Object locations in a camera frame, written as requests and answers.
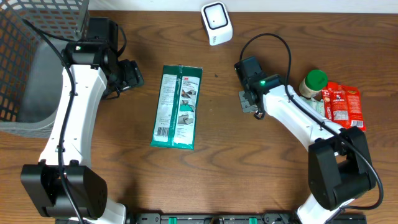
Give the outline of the green lid jar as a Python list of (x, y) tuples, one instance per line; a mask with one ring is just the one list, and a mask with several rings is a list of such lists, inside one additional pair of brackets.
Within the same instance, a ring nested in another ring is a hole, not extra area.
[(299, 85), (299, 92), (305, 98), (314, 98), (328, 84), (328, 76), (322, 70), (312, 70)]

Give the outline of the light teal wipes pack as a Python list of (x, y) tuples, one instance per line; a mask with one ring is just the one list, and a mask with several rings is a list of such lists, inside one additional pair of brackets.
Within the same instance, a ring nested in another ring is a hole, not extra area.
[(300, 97), (304, 102), (306, 102), (311, 108), (313, 108), (317, 113), (324, 116), (325, 115), (325, 104), (323, 100), (316, 100), (314, 98), (307, 99), (303, 96)]

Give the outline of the green white packet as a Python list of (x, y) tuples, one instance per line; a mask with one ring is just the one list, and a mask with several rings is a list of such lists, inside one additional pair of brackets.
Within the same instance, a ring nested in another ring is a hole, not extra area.
[(151, 146), (193, 150), (203, 69), (165, 65)]

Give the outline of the narrow red stick packet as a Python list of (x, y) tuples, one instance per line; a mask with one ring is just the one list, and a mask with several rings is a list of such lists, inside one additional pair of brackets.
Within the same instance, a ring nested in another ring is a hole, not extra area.
[(333, 112), (331, 107), (331, 93), (329, 90), (324, 88), (322, 90), (322, 99), (324, 102), (325, 117), (329, 120), (333, 120)]

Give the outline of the red snack packet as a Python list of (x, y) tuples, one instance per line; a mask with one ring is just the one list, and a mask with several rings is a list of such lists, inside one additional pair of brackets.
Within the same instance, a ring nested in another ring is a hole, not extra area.
[(366, 131), (360, 91), (356, 87), (336, 82), (329, 82), (325, 88), (331, 93), (332, 121), (345, 129), (356, 126)]

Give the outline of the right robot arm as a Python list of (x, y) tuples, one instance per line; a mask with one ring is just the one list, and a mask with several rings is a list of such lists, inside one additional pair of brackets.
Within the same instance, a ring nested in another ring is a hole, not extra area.
[(255, 57), (234, 64), (243, 98), (256, 106), (256, 119), (281, 122), (308, 152), (311, 194), (292, 213), (267, 213), (265, 223), (366, 223), (345, 213), (349, 204), (375, 188), (376, 176), (365, 134), (343, 128), (317, 113), (280, 75), (266, 75)]

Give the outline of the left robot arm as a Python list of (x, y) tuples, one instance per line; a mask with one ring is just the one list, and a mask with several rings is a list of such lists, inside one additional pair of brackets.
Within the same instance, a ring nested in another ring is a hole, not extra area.
[(134, 222), (127, 206), (108, 197), (106, 181), (91, 169), (91, 142), (101, 100), (142, 86), (133, 60), (121, 60), (124, 31), (105, 17), (89, 20), (87, 35), (56, 51), (62, 94), (49, 140), (36, 164), (22, 167), (21, 182), (42, 217), (57, 223)]

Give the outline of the white barcode scanner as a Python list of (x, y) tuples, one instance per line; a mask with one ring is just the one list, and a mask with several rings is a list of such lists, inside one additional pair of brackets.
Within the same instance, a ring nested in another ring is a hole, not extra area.
[(228, 42), (233, 37), (233, 26), (225, 4), (212, 2), (201, 8), (201, 21), (211, 46)]

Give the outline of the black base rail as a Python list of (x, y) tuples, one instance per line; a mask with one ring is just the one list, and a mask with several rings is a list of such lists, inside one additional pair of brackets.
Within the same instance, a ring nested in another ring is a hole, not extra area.
[(133, 224), (291, 224), (299, 223), (291, 213), (263, 215), (161, 215), (141, 213), (130, 216), (126, 223)]

